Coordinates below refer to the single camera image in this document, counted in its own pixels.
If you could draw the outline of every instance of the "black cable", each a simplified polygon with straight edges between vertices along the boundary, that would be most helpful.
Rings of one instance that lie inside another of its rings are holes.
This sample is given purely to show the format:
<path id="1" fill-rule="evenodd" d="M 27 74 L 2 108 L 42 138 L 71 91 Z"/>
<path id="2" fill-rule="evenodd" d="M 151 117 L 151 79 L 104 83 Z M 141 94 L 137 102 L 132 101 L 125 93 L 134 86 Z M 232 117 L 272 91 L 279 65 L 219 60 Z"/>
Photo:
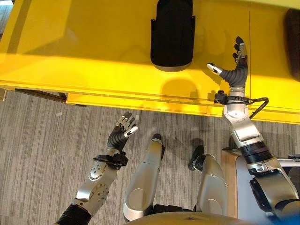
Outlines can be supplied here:
<path id="1" fill-rule="evenodd" d="M 255 102 L 262 102 L 262 101 L 264 102 L 254 112 L 252 112 L 251 116 L 249 116 L 250 119 L 252 119 L 256 114 L 258 114 L 269 103 L 269 99 L 267 97 L 260 97 L 260 98 L 255 98 L 255 99 L 245 97 L 239 101 L 243 101 L 243 102 L 230 102 L 230 103 L 227 102 L 223 105 L 232 105 L 232 104 L 252 105 Z"/>

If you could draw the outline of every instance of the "yellow tabletop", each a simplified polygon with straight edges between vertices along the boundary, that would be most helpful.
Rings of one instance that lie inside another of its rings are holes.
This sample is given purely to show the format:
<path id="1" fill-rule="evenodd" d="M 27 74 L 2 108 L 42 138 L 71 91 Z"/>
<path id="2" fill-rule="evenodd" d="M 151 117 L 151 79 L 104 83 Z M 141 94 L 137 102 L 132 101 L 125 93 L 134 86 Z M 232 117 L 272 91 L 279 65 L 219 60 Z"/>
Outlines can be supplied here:
<path id="1" fill-rule="evenodd" d="M 270 99 L 255 119 L 300 123 L 300 82 L 289 73 L 284 46 L 287 8 L 194 0 L 193 62 L 168 73 L 150 61 L 156 4 L 18 0 L 0 43 L 0 86 L 67 92 L 70 104 L 220 116 L 214 93 L 229 87 L 206 63 L 234 68 L 231 55 L 239 35 L 249 54 L 247 96 Z"/>

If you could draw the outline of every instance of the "white fingertip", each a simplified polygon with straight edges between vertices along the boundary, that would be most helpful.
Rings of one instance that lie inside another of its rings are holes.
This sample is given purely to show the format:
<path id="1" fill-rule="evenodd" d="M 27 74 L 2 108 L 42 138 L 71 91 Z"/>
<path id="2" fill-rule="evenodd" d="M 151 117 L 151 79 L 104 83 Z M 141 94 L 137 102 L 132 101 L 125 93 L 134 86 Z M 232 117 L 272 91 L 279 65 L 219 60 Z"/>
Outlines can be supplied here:
<path id="1" fill-rule="evenodd" d="M 221 72 L 223 71 L 222 68 L 217 67 L 215 64 L 213 63 L 208 63 L 206 64 L 207 68 L 210 69 L 212 72 L 216 73 L 216 74 L 221 74 Z"/>
<path id="2" fill-rule="evenodd" d="M 125 136 L 126 138 L 128 138 L 129 136 L 131 136 L 132 134 L 134 134 L 137 130 L 138 130 L 138 127 L 137 127 L 137 126 L 132 127 L 132 128 L 130 128 L 128 131 L 126 131 L 126 132 L 124 133 L 124 136 Z"/>

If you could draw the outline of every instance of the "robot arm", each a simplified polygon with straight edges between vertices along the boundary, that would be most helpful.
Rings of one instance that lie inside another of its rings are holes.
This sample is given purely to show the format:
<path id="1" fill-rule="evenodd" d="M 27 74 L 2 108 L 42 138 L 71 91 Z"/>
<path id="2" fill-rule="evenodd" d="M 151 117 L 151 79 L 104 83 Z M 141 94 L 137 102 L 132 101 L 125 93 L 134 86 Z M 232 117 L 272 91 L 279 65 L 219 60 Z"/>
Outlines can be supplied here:
<path id="1" fill-rule="evenodd" d="M 219 91 L 215 102 L 225 105 L 223 118 L 229 124 L 230 134 L 247 162 L 249 173 L 255 176 L 250 181 L 250 186 L 259 207 L 265 212 L 272 212 L 278 218 L 283 218 L 289 213 L 299 214 L 300 201 L 295 186 L 277 158 L 270 153 L 262 135 L 251 121 L 251 118 L 268 103 L 268 99 L 245 97 L 248 75 L 246 46 L 243 40 L 237 37 L 234 47 L 237 50 L 237 54 L 233 54 L 237 64 L 235 70 L 227 71 L 212 63 L 207 64 L 211 71 L 225 79 L 230 86 L 229 96 Z M 247 105 L 257 101 L 265 103 L 249 116 Z"/>
<path id="2" fill-rule="evenodd" d="M 105 155 L 93 158 L 94 163 L 88 178 L 56 225 L 87 225 L 104 204 L 117 171 L 127 164 L 128 159 L 122 151 L 124 145 L 138 129 L 134 124 L 135 119 L 130 117 L 131 113 L 127 112 L 118 120 L 108 138 Z"/>

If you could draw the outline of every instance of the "striped carpet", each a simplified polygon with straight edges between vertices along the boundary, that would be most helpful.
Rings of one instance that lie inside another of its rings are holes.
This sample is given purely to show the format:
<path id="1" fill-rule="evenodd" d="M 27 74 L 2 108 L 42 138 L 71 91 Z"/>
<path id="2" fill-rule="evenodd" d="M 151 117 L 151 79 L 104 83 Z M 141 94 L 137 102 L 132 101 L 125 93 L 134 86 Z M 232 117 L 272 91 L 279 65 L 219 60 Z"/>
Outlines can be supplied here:
<path id="1" fill-rule="evenodd" d="M 105 151 L 114 123 L 126 109 L 78 107 L 9 91 L 0 102 L 0 224 L 52 224 L 86 179 L 92 158 Z M 200 175 L 187 168 L 196 144 L 220 160 L 230 146 L 221 118 L 130 110 L 139 131 L 124 151 L 108 200 L 91 225 L 123 224 L 123 198 L 150 138 L 160 133 L 166 146 L 155 203 L 193 208 Z M 255 122 L 271 151 L 285 157 L 300 152 L 300 126 Z"/>

